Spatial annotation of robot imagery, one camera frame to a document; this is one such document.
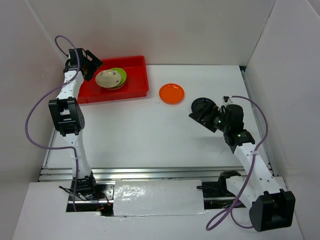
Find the black plate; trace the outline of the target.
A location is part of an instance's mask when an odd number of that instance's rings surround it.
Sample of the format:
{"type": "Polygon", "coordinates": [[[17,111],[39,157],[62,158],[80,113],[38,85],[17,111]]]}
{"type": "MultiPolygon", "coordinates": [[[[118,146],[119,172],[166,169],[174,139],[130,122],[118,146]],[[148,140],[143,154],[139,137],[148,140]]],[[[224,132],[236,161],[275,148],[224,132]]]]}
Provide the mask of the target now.
{"type": "Polygon", "coordinates": [[[191,112],[197,112],[203,109],[208,104],[214,104],[215,102],[206,97],[199,97],[195,99],[191,104],[191,112]]]}

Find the cream floral plate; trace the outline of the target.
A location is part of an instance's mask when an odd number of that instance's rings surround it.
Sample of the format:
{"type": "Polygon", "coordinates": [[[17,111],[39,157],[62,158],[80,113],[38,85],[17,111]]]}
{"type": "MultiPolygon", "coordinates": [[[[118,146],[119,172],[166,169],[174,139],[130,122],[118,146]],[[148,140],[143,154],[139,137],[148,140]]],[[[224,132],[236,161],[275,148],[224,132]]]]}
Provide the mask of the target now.
{"type": "Polygon", "coordinates": [[[121,75],[115,70],[104,70],[97,74],[95,82],[98,86],[106,89],[118,86],[122,81],[121,75]]]}

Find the lime green plate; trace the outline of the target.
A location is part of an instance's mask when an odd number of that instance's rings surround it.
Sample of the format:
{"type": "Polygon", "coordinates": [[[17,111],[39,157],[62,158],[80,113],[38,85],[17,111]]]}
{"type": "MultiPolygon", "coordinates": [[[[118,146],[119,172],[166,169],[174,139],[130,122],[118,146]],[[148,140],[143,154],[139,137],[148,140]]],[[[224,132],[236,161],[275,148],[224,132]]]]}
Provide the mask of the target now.
{"type": "Polygon", "coordinates": [[[112,87],[112,88],[110,88],[110,89],[111,89],[111,90],[117,90],[117,89],[122,88],[122,87],[125,85],[126,80],[127,80],[127,73],[126,73],[126,71],[125,71],[124,69],[122,69],[122,68],[119,68],[119,67],[111,68],[111,70],[112,70],[112,71],[116,71],[116,72],[119,73],[119,75],[121,76],[121,81],[120,81],[120,83],[119,83],[117,86],[112,87]]]}

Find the orange plate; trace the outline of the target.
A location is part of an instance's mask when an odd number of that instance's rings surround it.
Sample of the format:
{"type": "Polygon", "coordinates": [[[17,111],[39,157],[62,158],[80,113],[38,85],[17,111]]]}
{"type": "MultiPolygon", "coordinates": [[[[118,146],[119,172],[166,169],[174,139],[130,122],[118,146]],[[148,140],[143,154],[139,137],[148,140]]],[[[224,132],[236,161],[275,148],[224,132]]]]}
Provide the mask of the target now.
{"type": "Polygon", "coordinates": [[[184,89],[175,83],[168,83],[159,89],[160,99],[169,105],[179,104],[185,97],[184,89]]]}

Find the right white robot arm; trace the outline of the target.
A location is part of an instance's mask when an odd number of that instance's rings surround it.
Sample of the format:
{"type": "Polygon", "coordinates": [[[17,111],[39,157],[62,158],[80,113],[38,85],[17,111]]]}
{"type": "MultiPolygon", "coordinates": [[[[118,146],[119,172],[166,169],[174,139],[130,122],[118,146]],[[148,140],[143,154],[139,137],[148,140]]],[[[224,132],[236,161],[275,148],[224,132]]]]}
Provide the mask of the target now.
{"type": "Polygon", "coordinates": [[[233,103],[218,107],[212,100],[201,97],[192,102],[189,117],[213,133],[221,131],[225,143],[247,173],[246,177],[231,171],[220,175],[219,193],[223,196],[232,193],[235,199],[207,223],[206,230],[217,227],[238,204],[248,208],[249,220],[257,232],[290,227],[296,198],[280,186],[261,158],[259,144],[244,128],[243,108],[233,103]]]}

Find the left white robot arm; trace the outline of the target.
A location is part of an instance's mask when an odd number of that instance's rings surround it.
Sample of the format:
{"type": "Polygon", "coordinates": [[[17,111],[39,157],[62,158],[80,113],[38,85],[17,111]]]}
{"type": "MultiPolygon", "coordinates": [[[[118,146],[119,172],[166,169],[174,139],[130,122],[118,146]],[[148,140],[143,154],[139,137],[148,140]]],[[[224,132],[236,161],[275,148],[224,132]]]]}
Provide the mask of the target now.
{"type": "Polygon", "coordinates": [[[77,197],[92,200],[97,197],[99,187],[87,161],[83,144],[85,117],[78,103],[78,95],[84,81],[90,81],[102,62],[89,50],[71,48],[65,63],[64,86],[58,96],[48,102],[55,130],[70,150],[72,182],[70,190],[77,197]]]}

